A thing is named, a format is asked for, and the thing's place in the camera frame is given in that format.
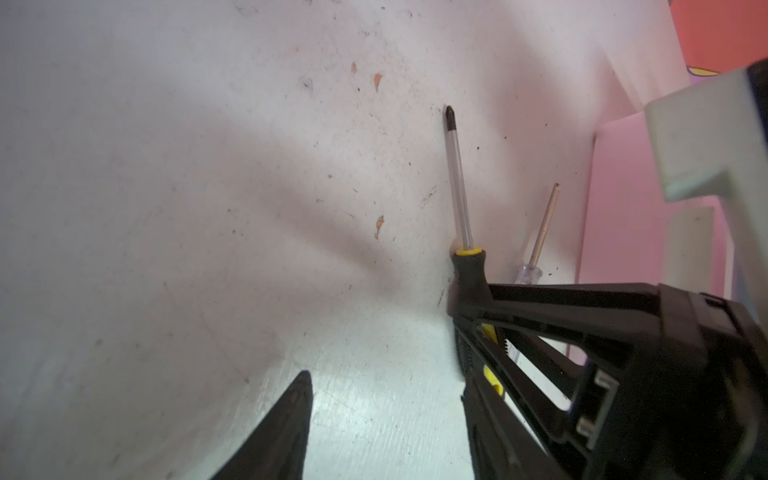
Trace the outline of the pink translucent plastic tool box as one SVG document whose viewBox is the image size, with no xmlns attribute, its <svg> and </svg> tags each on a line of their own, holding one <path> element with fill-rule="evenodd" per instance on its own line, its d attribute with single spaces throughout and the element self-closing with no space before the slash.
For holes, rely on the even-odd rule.
<svg viewBox="0 0 768 480">
<path fill-rule="evenodd" d="M 720 202 L 668 203 L 644 114 L 596 133 L 579 284 L 666 284 L 732 295 L 734 248 Z"/>
</svg>

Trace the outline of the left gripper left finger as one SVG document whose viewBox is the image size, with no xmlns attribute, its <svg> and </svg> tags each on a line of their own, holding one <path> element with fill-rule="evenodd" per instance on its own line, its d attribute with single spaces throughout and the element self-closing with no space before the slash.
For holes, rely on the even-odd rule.
<svg viewBox="0 0 768 480">
<path fill-rule="evenodd" d="M 293 480 L 303 477 L 313 407 L 311 374 L 301 371 L 255 430 L 212 476 Z"/>
</svg>

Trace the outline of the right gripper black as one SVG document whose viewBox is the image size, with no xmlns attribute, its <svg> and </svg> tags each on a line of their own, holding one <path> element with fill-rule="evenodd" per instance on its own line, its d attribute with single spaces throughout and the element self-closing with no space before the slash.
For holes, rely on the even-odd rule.
<svg viewBox="0 0 768 480">
<path fill-rule="evenodd" d="M 465 370 L 498 378 L 580 479 L 763 479 L 767 341 L 741 304 L 644 284 L 461 295 Z"/>
</svg>

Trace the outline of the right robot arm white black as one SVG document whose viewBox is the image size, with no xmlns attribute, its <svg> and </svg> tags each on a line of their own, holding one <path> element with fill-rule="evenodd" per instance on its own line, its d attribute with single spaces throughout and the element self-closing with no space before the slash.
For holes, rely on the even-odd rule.
<svg viewBox="0 0 768 480">
<path fill-rule="evenodd" d="M 461 235 L 453 324 L 479 479 L 767 475 L 767 64 L 646 115 L 664 197 L 720 199 L 754 313 L 667 285 L 488 283 L 445 113 Z"/>
</svg>

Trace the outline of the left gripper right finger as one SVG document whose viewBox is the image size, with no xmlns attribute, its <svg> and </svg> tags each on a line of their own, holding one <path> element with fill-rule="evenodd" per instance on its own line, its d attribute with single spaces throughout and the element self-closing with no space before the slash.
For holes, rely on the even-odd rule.
<svg viewBox="0 0 768 480">
<path fill-rule="evenodd" d="M 476 479 L 567 477 L 481 373 L 467 374 L 462 404 Z"/>
</svg>

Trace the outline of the black yellow small screwdriver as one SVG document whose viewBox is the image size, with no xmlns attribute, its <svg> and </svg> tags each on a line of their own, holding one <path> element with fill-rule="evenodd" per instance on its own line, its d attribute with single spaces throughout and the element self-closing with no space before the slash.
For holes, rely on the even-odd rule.
<svg viewBox="0 0 768 480">
<path fill-rule="evenodd" d="M 452 198 L 456 213 L 456 224 L 459 234 L 459 246 L 454 250 L 451 260 L 457 274 L 457 299 L 454 301 L 454 320 L 459 318 L 458 305 L 466 298 L 487 298 L 490 295 L 485 277 L 486 252 L 475 245 L 473 240 L 469 217 L 467 194 L 464 182 L 458 126 L 456 114 L 452 106 L 447 105 L 444 112 L 446 127 L 446 153 L 448 169 L 451 180 Z M 454 328 L 457 358 L 461 373 L 466 376 L 471 371 L 479 371 L 501 397 L 504 396 L 504 387 L 496 375 L 485 365 L 481 358 L 473 351 L 470 343 L 460 332 Z"/>
</svg>

